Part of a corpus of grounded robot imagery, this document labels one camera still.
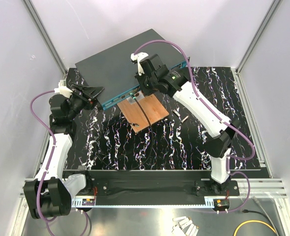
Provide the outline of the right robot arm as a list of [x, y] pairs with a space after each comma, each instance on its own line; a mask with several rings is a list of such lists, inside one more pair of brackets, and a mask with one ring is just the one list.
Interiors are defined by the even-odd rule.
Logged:
[[231, 121], [197, 92], [190, 79], [191, 69], [179, 66], [168, 69], [157, 54], [131, 54], [130, 60], [137, 65], [135, 78], [145, 96], [156, 91], [168, 95], [186, 107], [206, 128], [210, 139], [205, 142], [204, 149], [211, 157], [212, 171], [202, 190], [215, 195], [226, 192], [230, 182], [227, 158], [240, 123]]

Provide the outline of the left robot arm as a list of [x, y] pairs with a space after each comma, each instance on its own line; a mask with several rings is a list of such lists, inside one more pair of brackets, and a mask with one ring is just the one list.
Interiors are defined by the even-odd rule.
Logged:
[[72, 174], [66, 181], [62, 175], [68, 152], [76, 133], [74, 119], [82, 110], [91, 110], [104, 87], [74, 85], [68, 88], [63, 81], [51, 91], [49, 99], [49, 124], [35, 118], [50, 134], [47, 153], [34, 180], [25, 183], [23, 191], [32, 218], [52, 222], [70, 213], [71, 201], [80, 192], [84, 195], [93, 190], [93, 182], [86, 173]]

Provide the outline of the wooden board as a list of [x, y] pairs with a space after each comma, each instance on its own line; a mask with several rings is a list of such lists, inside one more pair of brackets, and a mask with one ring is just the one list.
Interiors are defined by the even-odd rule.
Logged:
[[[135, 94], [135, 98], [145, 112], [150, 124], [155, 124], [169, 115], [169, 112], [154, 94], [144, 96], [143, 93], [139, 91]], [[132, 125], [132, 129], [135, 133], [149, 127], [145, 115], [131, 96], [119, 102], [117, 106], [129, 123], [138, 124], [138, 126]]]

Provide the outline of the pile of white modules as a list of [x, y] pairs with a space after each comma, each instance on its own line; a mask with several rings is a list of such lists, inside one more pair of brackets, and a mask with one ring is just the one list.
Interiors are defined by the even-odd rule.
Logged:
[[190, 217], [180, 216], [172, 219], [173, 236], [197, 236], [199, 226], [195, 225]]

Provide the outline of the dark teal network switch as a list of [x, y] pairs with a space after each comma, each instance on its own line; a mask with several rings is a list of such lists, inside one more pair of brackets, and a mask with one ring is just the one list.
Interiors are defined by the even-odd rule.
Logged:
[[97, 96], [100, 109], [107, 110], [139, 90], [135, 78], [138, 68], [130, 56], [152, 40], [163, 40], [163, 37], [150, 29], [75, 64], [89, 86], [104, 87]]

